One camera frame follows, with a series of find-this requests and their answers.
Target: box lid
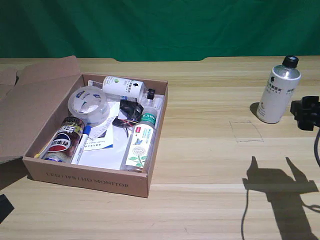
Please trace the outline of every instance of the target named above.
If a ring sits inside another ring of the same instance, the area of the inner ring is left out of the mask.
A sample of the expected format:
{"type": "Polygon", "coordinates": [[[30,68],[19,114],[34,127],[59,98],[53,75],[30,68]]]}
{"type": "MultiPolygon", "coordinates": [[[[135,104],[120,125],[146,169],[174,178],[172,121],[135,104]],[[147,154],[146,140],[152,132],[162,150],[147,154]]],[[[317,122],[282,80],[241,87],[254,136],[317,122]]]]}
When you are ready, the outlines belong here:
{"type": "Polygon", "coordinates": [[[13,67],[0,72],[0,101],[14,88],[17,70],[13,67]]]}
{"type": "MultiPolygon", "coordinates": [[[[11,78],[13,71],[6,74],[11,78]]],[[[75,56],[30,65],[22,71],[16,86],[0,101],[0,164],[27,153],[80,76],[75,56]]]]}

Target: green screen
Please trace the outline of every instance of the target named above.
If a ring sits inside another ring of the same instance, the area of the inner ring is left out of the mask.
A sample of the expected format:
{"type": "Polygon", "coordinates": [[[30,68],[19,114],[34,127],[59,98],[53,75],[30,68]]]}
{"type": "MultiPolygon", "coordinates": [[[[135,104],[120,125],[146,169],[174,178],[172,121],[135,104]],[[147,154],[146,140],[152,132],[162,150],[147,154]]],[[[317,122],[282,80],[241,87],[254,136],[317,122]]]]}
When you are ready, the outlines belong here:
{"type": "Polygon", "coordinates": [[[320,55],[318,0],[1,0],[0,58],[320,55]]]}

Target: open cardboard box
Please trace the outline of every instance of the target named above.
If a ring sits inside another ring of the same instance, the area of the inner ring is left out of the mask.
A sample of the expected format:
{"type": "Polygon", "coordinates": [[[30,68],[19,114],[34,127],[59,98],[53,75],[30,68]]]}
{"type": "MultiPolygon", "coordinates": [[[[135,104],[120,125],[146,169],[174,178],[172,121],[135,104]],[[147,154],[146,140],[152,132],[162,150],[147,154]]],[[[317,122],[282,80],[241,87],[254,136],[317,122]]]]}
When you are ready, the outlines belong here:
{"type": "Polygon", "coordinates": [[[34,158],[69,116],[70,95],[88,80],[103,82],[105,75],[80,73],[77,59],[69,56],[27,66],[19,77],[8,69],[0,74],[1,150],[0,164],[22,158],[36,181],[148,197],[161,128],[168,100],[168,82],[130,78],[145,82],[164,95],[163,107],[146,173],[74,165],[34,158]]]}

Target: pen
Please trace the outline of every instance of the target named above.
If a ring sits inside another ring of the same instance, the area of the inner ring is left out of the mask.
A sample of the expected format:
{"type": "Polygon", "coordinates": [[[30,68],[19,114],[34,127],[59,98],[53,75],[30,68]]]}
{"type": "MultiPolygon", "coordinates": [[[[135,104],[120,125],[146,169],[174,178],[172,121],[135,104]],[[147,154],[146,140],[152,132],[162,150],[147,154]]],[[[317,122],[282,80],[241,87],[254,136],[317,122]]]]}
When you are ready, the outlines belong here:
{"type": "Polygon", "coordinates": [[[91,126],[87,125],[84,127],[81,140],[80,140],[79,145],[76,148],[75,153],[72,157],[71,164],[78,164],[79,163],[80,157],[82,155],[82,152],[84,151],[84,148],[85,148],[87,139],[89,137],[90,131],[91,131],[91,126]]]}

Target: wooden table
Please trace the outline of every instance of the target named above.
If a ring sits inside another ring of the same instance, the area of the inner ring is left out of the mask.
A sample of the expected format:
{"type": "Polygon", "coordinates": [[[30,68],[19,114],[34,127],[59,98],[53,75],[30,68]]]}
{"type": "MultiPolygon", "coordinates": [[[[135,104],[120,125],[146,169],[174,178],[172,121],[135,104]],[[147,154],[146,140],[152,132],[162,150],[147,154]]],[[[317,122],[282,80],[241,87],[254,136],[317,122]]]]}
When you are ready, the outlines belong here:
{"type": "MultiPolygon", "coordinates": [[[[21,70],[43,60],[0,59],[0,70],[21,70]]],[[[320,209],[303,206],[320,205],[316,130],[298,129],[289,107],[277,124],[259,121],[250,110],[270,70],[282,60],[79,59],[83,72],[169,82],[149,198],[32,181],[20,162],[8,163],[0,166],[0,193],[15,210],[0,225],[0,239],[240,240],[242,227],[246,240],[320,238],[320,209]],[[242,224],[243,178],[252,156],[258,167],[249,171],[242,224]],[[300,232],[296,238],[290,236],[294,232],[300,232]]],[[[298,69],[302,79],[292,100],[319,96],[320,56],[301,56],[298,69]]]]}

